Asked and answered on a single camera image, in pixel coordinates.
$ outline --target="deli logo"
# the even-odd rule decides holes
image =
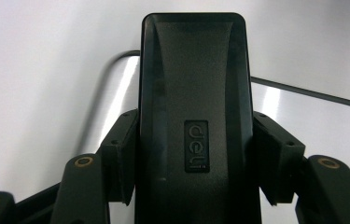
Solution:
[[[206,120],[184,122],[185,170],[187,173],[208,173],[209,132]]]

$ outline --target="embossed logo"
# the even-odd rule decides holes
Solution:
[[[187,173],[208,173],[209,130],[206,120],[184,122],[184,152]]]

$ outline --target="back panel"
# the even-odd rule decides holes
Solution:
[[[136,223],[259,223],[244,19],[143,21]]]

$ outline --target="white surface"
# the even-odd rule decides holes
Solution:
[[[350,1],[0,1],[0,189],[19,201],[61,179],[106,62],[157,11],[238,12],[252,76],[350,99]]]

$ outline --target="black clamp arm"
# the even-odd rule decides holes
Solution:
[[[350,224],[350,169],[327,156],[303,157],[305,145],[266,115],[254,113],[259,185],[270,204],[291,203],[301,224]]]
[[[0,224],[110,223],[108,202],[129,204],[138,112],[119,116],[96,154],[71,159],[62,182],[19,203],[0,192]]]

